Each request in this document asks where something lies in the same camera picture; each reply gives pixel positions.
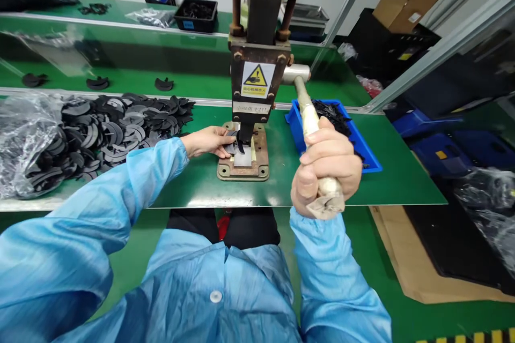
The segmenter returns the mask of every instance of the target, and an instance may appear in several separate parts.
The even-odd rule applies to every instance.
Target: person
[[[141,285],[88,322],[113,281],[108,255],[127,243],[141,210],[190,158],[228,156],[222,145],[235,138],[212,126],[129,153],[47,216],[1,234],[0,341],[391,341],[391,320],[352,257],[342,216],[314,219],[306,208],[317,178],[337,177],[347,198],[361,179],[349,140],[325,118],[319,127],[291,188],[300,327],[277,224],[263,208],[234,210],[223,241],[210,235],[214,214],[172,211]]]

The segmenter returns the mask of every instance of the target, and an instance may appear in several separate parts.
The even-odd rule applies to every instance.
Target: hammer
[[[319,129],[318,121],[320,120],[306,90],[305,82],[310,77],[310,67],[302,64],[293,64],[286,67],[283,75],[283,84],[295,84],[304,138]],[[317,198],[307,206],[307,209],[316,218],[324,220],[343,212],[345,210],[345,200],[340,182],[334,177],[320,178],[318,180]]]

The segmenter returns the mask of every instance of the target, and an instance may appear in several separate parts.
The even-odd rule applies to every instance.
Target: coat button
[[[209,295],[209,300],[211,300],[212,303],[219,303],[222,301],[222,292],[220,291],[213,291]]]

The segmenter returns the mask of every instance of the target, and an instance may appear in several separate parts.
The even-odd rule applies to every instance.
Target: left hand
[[[209,126],[205,129],[195,131],[181,138],[188,158],[201,156],[202,154],[212,153],[220,158],[230,158],[231,155],[225,151],[223,145],[231,144],[236,141],[236,137],[227,137],[227,129]]]

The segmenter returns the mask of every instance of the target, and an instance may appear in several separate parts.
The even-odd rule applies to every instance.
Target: press machine
[[[231,51],[232,122],[238,132],[235,155],[220,160],[217,175],[222,180],[265,181],[269,177],[268,146],[264,124],[283,77],[293,83],[297,73],[309,78],[307,66],[293,65],[290,21],[296,0],[288,0],[283,21],[277,28],[282,0],[248,0],[248,24],[240,22],[241,0],[232,0],[229,50]]]

